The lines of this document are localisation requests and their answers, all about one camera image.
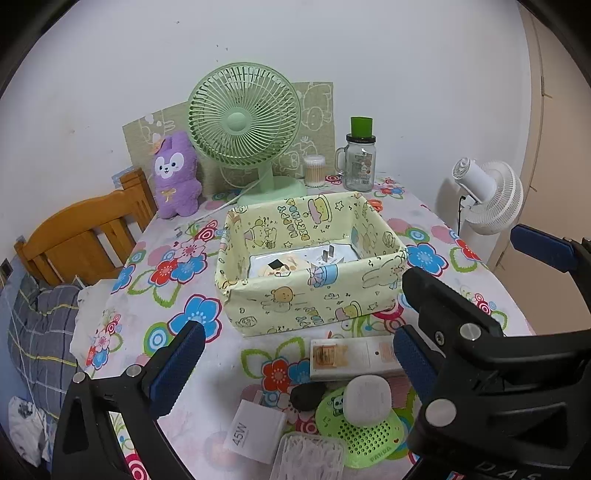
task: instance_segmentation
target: electrical cord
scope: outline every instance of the electrical cord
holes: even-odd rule
[[[241,192],[240,192],[238,195],[236,195],[236,196],[235,196],[235,197],[234,197],[232,200],[230,200],[229,202],[226,202],[226,203],[224,203],[224,204],[223,204],[221,207],[218,207],[218,208],[216,208],[215,210],[212,210],[211,212],[207,212],[205,215],[201,215],[201,217],[195,218],[194,220],[192,219],[192,220],[191,220],[191,223],[196,223],[196,222],[198,222],[199,220],[203,220],[203,219],[205,219],[205,218],[207,218],[207,217],[209,217],[209,216],[213,215],[214,213],[217,213],[217,212],[219,212],[220,210],[223,210],[223,209],[224,209],[224,208],[226,208],[228,205],[231,205],[231,204],[233,204],[233,203],[234,203],[235,201],[237,201],[237,200],[238,200],[238,199],[239,199],[239,198],[240,198],[242,195],[244,195],[244,194],[245,194],[245,193],[247,193],[249,190],[251,190],[251,189],[253,189],[254,187],[256,187],[256,186],[259,184],[259,182],[260,182],[262,179],[266,178],[266,177],[267,177],[267,175],[269,175],[269,173],[271,173],[271,174],[272,174],[272,169],[271,169],[271,168],[270,168],[269,170],[267,170],[267,171],[265,172],[265,174],[264,174],[264,175],[263,175],[263,176],[262,176],[260,179],[258,179],[257,181],[254,181],[254,182],[253,182],[252,184],[250,184],[250,185],[249,185],[247,188],[245,188],[245,189],[244,189],[244,190],[242,190],[242,191],[241,191]]]
[[[466,200],[465,195],[460,196],[460,201],[457,203],[457,235],[460,236],[460,220],[462,218],[462,201]]]

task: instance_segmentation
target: white box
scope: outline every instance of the white box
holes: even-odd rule
[[[282,411],[242,400],[223,447],[257,462],[271,464],[286,419]]]
[[[355,338],[329,338],[310,341],[310,379],[313,381],[347,380],[360,375],[394,377],[403,375],[394,356],[392,335]],[[314,349],[319,346],[346,348],[346,365],[319,367]]]

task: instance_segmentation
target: purple plush toy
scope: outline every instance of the purple plush toy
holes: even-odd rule
[[[199,208],[201,182],[195,178],[197,152],[187,132],[166,137],[154,160],[154,184],[158,216],[171,218],[177,213],[188,217]]]

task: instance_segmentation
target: white cloth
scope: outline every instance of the white cloth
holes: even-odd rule
[[[10,399],[8,434],[18,454],[34,466],[39,466],[41,458],[50,461],[46,430],[46,415],[43,410],[21,398]]]
[[[103,310],[115,279],[99,280],[95,285],[80,290],[78,294],[78,315],[76,327],[70,342],[70,353],[74,355],[78,364],[84,368],[88,350],[103,319]]]

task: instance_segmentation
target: yellow cartoon basket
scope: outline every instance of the yellow cartoon basket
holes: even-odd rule
[[[254,255],[329,243],[351,244],[359,260],[248,278]],[[391,309],[406,265],[406,247],[360,193],[331,193],[230,210],[215,280],[230,322],[252,336]]]

